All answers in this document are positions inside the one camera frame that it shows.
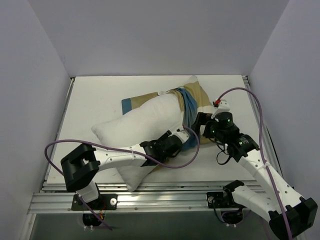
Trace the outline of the blue beige white pillowcase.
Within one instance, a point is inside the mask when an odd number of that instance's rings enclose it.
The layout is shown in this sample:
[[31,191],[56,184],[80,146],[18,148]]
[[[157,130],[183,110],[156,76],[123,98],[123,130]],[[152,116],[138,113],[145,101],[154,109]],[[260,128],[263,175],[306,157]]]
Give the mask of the blue beige white pillowcase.
[[[191,127],[199,112],[211,113],[213,106],[210,103],[207,93],[201,87],[196,76],[189,78],[188,82],[180,87],[170,89],[163,93],[152,92],[132,98],[126,98],[121,101],[122,114],[140,107],[148,100],[164,94],[174,94],[178,98],[179,107],[183,113],[182,126]],[[208,140],[201,136],[194,136],[190,133],[189,140],[183,144],[181,151],[187,151],[198,145],[198,143],[208,143]]]

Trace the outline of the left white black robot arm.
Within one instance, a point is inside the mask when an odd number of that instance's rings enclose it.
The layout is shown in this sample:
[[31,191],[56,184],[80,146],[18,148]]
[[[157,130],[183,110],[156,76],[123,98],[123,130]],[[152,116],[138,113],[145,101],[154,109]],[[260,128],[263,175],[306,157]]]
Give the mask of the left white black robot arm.
[[66,189],[82,196],[90,210],[100,206],[101,197],[94,176],[101,171],[127,166],[148,167],[173,158],[189,139],[184,130],[165,132],[160,138],[130,147],[101,149],[82,143],[60,161]]

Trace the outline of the right aluminium side rail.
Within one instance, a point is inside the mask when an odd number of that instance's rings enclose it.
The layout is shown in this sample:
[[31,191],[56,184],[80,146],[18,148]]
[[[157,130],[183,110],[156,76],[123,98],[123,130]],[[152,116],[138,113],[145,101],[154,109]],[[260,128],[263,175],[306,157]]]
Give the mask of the right aluminium side rail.
[[267,126],[265,125],[264,121],[262,121],[261,126],[261,108],[260,108],[260,101],[258,100],[255,93],[253,93],[250,83],[249,83],[249,77],[247,75],[242,76],[244,86],[247,90],[249,90],[248,97],[250,99],[251,107],[254,112],[254,116],[256,118],[258,128],[259,128],[259,137],[262,141],[262,148],[263,148],[263,154],[266,160],[269,161],[269,163],[273,166],[273,168],[282,175],[282,169],[280,166],[280,162],[275,150],[274,143],[272,141],[272,138],[270,136],[269,130]]

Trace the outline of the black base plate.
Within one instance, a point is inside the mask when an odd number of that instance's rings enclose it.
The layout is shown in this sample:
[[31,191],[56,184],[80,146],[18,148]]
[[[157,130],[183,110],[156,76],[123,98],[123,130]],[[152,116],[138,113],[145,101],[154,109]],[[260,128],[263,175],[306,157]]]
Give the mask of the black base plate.
[[[117,209],[118,195],[115,193],[103,193],[100,194],[98,199],[88,202],[87,205],[94,211],[108,210],[113,211]],[[79,199],[78,195],[73,196],[71,202],[72,211],[88,211],[88,208]]]
[[209,209],[243,209],[245,206],[235,203],[225,196],[223,191],[210,191],[206,193]]

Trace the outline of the aluminium front rail frame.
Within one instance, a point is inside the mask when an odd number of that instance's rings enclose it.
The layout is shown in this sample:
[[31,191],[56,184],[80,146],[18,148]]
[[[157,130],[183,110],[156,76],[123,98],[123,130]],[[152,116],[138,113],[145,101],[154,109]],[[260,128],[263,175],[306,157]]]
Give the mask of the aluminium front rail frame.
[[[227,181],[147,182],[134,192],[123,183],[100,183],[102,194],[116,194],[116,213],[207,211],[207,193],[220,192]],[[33,194],[28,214],[70,214],[73,193],[62,183],[44,183]]]

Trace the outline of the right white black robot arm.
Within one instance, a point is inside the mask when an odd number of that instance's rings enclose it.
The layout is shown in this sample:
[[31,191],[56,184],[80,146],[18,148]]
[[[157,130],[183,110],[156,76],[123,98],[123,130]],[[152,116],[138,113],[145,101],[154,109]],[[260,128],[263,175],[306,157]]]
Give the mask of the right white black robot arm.
[[304,198],[268,161],[263,161],[259,145],[234,124],[232,113],[199,112],[191,128],[199,133],[201,126],[204,126],[202,136],[226,145],[229,159],[245,168],[266,194],[261,196],[242,181],[235,180],[222,188],[218,202],[227,207],[238,205],[250,209],[268,222],[280,240],[295,238],[313,226],[317,203],[311,197]]

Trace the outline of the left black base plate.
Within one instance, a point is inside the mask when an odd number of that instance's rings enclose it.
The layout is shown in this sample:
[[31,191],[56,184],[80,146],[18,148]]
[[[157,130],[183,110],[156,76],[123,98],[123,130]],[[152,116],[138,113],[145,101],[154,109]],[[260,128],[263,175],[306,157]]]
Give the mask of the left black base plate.
[[[88,202],[87,205],[94,211],[108,210],[113,211],[117,209],[118,195],[115,193],[103,193],[100,194],[98,199]],[[79,199],[78,195],[73,196],[71,202],[72,211],[88,211],[88,208]]]

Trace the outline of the left aluminium side rail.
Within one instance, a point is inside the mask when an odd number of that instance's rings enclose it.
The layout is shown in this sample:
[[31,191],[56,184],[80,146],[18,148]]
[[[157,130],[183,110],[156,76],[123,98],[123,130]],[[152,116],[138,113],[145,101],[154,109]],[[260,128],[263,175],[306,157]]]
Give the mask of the left aluminium side rail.
[[[71,97],[72,90],[73,90],[73,87],[74,87],[74,84],[75,84],[75,80],[76,80],[75,77],[72,77],[70,79],[70,85],[69,85],[69,88],[68,88],[68,91],[67,91],[67,94],[66,94],[66,97],[65,97],[64,108],[62,110],[62,114],[61,114],[61,118],[60,118],[60,121],[59,121],[58,129],[57,129],[57,132],[56,132],[56,135],[55,135],[55,141],[59,140],[59,137],[60,137],[61,129],[62,129],[63,122],[64,122],[64,119],[65,119],[66,111],[68,109],[68,105],[69,105],[70,97]],[[50,155],[49,155],[49,160],[53,161],[53,157],[54,157],[54,154],[55,154],[55,151],[56,151],[56,145],[55,144],[51,145],[50,147],[48,147],[48,150],[51,150]],[[50,170],[51,170],[51,164],[49,162],[47,170],[46,170],[46,173],[45,173],[45,176],[44,176],[44,182],[46,182],[48,180]]]

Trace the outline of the aluminium side rail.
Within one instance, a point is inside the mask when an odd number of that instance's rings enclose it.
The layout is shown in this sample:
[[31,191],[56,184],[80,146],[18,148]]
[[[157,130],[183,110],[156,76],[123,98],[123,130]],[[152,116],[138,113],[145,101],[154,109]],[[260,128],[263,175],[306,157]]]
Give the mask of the aluminium side rail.
[[242,76],[244,86],[247,90],[249,90],[248,97],[250,99],[251,107],[254,112],[254,116],[256,118],[258,128],[259,128],[259,137],[262,141],[262,148],[263,148],[263,154],[266,160],[269,161],[269,163],[273,166],[273,168],[282,175],[282,169],[280,166],[280,162],[275,150],[274,143],[272,141],[272,138],[270,136],[269,130],[267,126],[265,125],[264,121],[262,121],[261,126],[261,108],[260,108],[260,101],[258,100],[255,93],[253,93],[250,83],[249,83],[249,77],[247,75]]
[[[66,97],[65,97],[64,108],[62,110],[62,114],[61,114],[61,118],[60,118],[60,121],[59,121],[58,129],[57,129],[57,132],[56,132],[56,135],[55,135],[55,141],[59,140],[59,137],[60,137],[61,129],[62,129],[63,122],[64,122],[64,119],[65,119],[66,111],[68,109],[68,105],[69,105],[70,97],[71,97],[72,90],[73,90],[73,87],[74,87],[74,84],[75,84],[75,80],[76,80],[75,77],[72,77],[70,79],[70,85],[69,85],[69,88],[68,88],[68,91],[67,91],[67,94],[66,94]],[[56,151],[56,145],[55,144],[51,145],[50,147],[48,147],[48,150],[51,150],[50,155],[49,155],[49,160],[53,161],[53,157],[54,157],[54,154],[55,154],[55,151]],[[51,164],[49,162],[47,170],[46,170],[46,173],[45,173],[45,176],[44,176],[44,182],[46,182],[48,180],[50,170],[51,170]]]

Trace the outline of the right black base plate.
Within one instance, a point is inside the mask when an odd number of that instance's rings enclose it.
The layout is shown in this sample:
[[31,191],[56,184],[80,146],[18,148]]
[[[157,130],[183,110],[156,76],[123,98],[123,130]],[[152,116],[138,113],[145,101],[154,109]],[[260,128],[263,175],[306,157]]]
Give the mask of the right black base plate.
[[223,191],[210,191],[206,193],[209,209],[243,209],[245,206],[235,203],[225,196]]

